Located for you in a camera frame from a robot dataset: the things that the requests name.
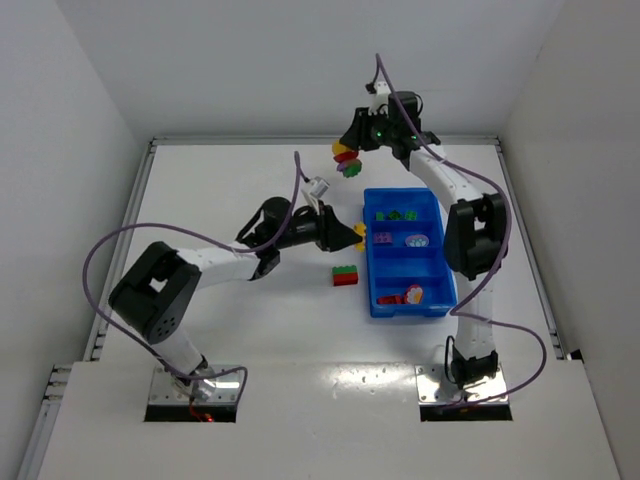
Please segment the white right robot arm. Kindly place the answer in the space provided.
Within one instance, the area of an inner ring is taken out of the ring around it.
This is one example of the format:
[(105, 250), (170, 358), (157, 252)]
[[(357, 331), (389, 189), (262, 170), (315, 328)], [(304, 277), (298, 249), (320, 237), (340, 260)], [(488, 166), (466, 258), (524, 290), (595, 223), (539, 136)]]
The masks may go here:
[(421, 101), (411, 91), (392, 92), (384, 82), (367, 91), (371, 103), (359, 107), (338, 145), (351, 152), (390, 148), (394, 158), (420, 179), (447, 212), (444, 257), (453, 271), (458, 303), (455, 336), (444, 358), (446, 379), (464, 388), (498, 371), (490, 316), (492, 278), (507, 251), (511, 229), (509, 209), (501, 190), (483, 193), (471, 182), (471, 172), (455, 166), (438, 151), (440, 139), (421, 127)]

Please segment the red curved lego brick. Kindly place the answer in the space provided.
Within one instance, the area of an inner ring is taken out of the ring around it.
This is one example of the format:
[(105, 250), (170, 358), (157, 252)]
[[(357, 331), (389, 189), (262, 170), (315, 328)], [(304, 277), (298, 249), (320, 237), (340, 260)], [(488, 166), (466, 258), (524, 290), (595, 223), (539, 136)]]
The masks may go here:
[(402, 295), (387, 295), (381, 296), (377, 299), (378, 305), (402, 305), (405, 303), (405, 299)]

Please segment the purple flower lego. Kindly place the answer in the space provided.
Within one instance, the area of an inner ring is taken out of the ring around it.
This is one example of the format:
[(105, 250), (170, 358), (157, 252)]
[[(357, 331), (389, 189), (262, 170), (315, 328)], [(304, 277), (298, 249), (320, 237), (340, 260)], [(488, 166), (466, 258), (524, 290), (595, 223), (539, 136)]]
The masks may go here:
[(429, 237), (424, 234), (409, 235), (405, 239), (405, 245), (410, 248), (424, 248), (430, 243)]

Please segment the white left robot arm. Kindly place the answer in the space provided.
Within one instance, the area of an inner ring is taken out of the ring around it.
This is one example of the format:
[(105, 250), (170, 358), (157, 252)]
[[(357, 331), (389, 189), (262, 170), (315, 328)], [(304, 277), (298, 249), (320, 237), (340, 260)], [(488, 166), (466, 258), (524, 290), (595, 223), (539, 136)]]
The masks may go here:
[(190, 250), (162, 241), (150, 244), (112, 290), (108, 304), (188, 387), (193, 376), (211, 372), (181, 326), (196, 291), (261, 279), (280, 263), (285, 248), (313, 243), (333, 253), (362, 240), (322, 201), (293, 210), (291, 201), (271, 197), (229, 245)]

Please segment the purple curved lego brick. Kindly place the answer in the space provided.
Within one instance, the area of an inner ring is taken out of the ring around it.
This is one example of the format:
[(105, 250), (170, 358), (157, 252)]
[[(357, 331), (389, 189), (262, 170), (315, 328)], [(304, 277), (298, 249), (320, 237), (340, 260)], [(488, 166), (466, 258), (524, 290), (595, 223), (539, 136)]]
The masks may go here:
[(390, 246), (393, 244), (393, 235), (391, 232), (376, 232), (373, 235), (373, 244), (379, 246)]

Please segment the yellow lego piece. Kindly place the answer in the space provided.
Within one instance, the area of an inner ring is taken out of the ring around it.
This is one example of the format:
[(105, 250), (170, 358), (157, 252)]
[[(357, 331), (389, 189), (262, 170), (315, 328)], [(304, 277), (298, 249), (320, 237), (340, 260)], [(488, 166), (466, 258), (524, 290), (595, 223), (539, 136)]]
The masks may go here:
[(354, 245), (354, 248), (359, 252), (364, 252), (366, 249), (367, 227), (363, 222), (358, 222), (354, 225), (353, 230), (360, 237), (360, 241)]

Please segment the red flower lego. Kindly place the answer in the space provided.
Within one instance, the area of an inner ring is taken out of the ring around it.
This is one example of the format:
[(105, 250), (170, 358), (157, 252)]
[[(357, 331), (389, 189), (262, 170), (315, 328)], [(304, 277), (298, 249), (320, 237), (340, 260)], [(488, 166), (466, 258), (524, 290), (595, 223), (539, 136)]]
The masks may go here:
[(410, 285), (405, 293), (403, 303), (407, 305), (420, 305), (424, 297), (424, 290), (418, 284)]

